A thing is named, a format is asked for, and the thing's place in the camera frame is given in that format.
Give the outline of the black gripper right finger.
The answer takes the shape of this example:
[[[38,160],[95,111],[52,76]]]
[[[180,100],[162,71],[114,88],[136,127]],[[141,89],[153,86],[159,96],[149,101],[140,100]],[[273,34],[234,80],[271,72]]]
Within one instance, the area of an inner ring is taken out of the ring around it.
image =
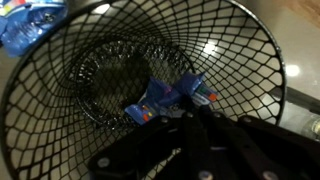
[[[253,116],[234,122],[209,107],[199,116],[240,180],[320,180],[319,142]]]

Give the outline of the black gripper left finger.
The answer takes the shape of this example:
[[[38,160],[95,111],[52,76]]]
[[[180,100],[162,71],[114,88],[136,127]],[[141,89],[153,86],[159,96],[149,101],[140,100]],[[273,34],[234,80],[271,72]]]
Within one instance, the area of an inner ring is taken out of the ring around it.
[[[191,180],[187,144],[201,126],[196,113],[156,117],[91,157],[90,180]]]

